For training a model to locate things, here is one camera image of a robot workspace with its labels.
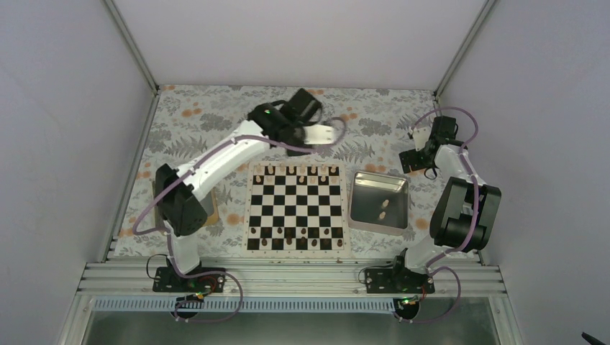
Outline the metal tray with light pieces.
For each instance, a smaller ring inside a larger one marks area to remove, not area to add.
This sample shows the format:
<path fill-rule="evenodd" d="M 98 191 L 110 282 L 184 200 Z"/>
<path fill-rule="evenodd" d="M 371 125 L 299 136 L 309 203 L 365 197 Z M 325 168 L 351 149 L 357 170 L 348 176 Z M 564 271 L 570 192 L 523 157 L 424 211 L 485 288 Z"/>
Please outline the metal tray with light pieces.
<path fill-rule="evenodd" d="M 382 202 L 389 205 L 382 208 Z M 353 229 L 401 236 L 409 225 L 409 183 L 406 178 L 357 171 L 350 191 L 348 225 Z M 384 220 L 379 214 L 385 211 Z"/>

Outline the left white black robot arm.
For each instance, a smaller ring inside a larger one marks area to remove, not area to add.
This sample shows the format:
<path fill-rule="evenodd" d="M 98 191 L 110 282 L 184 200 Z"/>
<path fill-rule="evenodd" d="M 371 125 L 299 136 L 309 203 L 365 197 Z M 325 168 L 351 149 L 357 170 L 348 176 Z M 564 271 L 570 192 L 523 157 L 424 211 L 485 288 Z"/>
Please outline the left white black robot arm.
<path fill-rule="evenodd" d="M 172 282 L 183 291 L 200 281 L 201 266 L 193 236 L 207 221 L 204 201 L 218 182 L 253 157 L 282 147 L 288 156 L 309 155 L 312 117 L 323 105 L 303 88 L 287 101 L 256 106 L 226 139 L 201 156 L 172 168 L 164 164 L 155 175 L 154 206 L 167 228 Z"/>

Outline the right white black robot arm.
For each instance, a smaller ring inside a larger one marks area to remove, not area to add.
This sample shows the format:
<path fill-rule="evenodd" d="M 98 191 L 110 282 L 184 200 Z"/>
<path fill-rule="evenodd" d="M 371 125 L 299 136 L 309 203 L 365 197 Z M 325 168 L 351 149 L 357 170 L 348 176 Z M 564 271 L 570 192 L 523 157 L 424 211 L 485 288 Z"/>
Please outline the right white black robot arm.
<path fill-rule="evenodd" d="M 396 257 L 390 273 L 391 287 L 408 292 L 417 280 L 429 277 L 429 268 L 456 253 L 483 249 L 491 236 L 501 201 L 499 188 L 487 184 L 475 171 L 467 144 L 456 139 L 458 124 L 439 116 L 416 149 L 399 154 L 404 172 L 433 170 L 445 180 L 445 189 L 429 222 L 429 235 Z"/>

